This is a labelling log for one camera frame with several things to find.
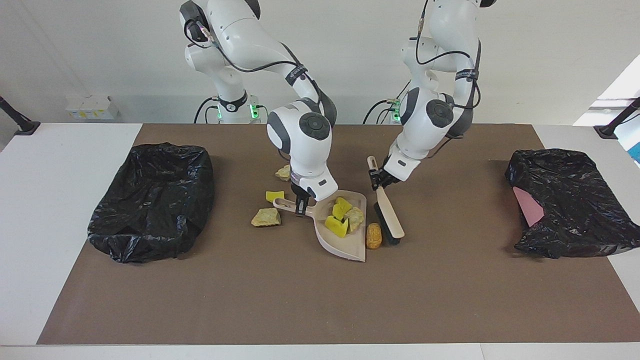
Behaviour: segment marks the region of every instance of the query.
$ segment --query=brown table surface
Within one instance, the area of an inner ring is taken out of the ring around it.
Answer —
[[[366,157],[382,160],[394,126],[337,126],[329,166],[367,196]],[[264,126],[148,125],[136,144],[200,145],[216,199],[179,259],[122,265],[85,244],[39,344],[315,344],[640,341],[640,315],[606,258],[541,259],[521,235],[504,179],[512,153],[540,149],[531,126],[474,125],[388,188],[406,237],[337,258],[309,218],[256,229],[266,190],[288,184]]]

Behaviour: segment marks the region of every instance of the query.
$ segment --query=blue object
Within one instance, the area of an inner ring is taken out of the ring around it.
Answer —
[[[629,149],[629,155],[640,163],[640,142]]]

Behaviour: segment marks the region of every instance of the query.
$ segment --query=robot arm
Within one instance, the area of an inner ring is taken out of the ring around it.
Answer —
[[[403,49],[412,74],[400,109],[403,132],[391,145],[381,171],[372,174],[374,187],[406,181],[442,138],[459,138],[469,129],[481,54],[476,17],[479,7],[494,2],[438,0],[429,21],[432,38],[411,38]],[[453,96],[436,91],[432,70],[456,73]]]
[[[256,0],[210,0],[206,12],[183,14],[185,33],[189,31],[199,47],[215,47],[226,65],[239,72],[280,74],[300,97],[269,114],[267,132],[271,142],[291,157],[296,213],[304,215],[310,197],[320,201],[338,189],[326,166],[337,112],[291,50],[262,28],[259,15]]]

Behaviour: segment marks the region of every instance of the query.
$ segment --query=crumpled black bag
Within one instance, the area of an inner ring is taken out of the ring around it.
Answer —
[[[530,193],[545,212],[524,230],[515,249],[557,259],[607,256],[640,246],[640,227],[587,154],[519,150],[505,175],[511,186]]]
[[[207,223],[213,190],[203,147],[135,146],[96,207],[88,240],[119,263],[175,258]]]

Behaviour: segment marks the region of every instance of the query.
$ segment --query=beige dustpan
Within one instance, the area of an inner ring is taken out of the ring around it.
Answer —
[[[361,209],[365,218],[365,222],[363,222],[355,232],[347,234],[344,238],[340,238],[324,226],[324,221],[331,215],[333,204],[335,204],[337,197],[343,197],[350,202],[351,205]],[[273,205],[281,210],[292,213],[296,212],[296,203],[293,201],[275,199]],[[320,245],[322,245],[325,250],[341,258],[364,261],[365,234],[367,231],[367,198],[364,195],[346,190],[338,190],[327,199],[318,202],[315,206],[307,207],[305,215],[314,219],[318,241],[320,241]]]

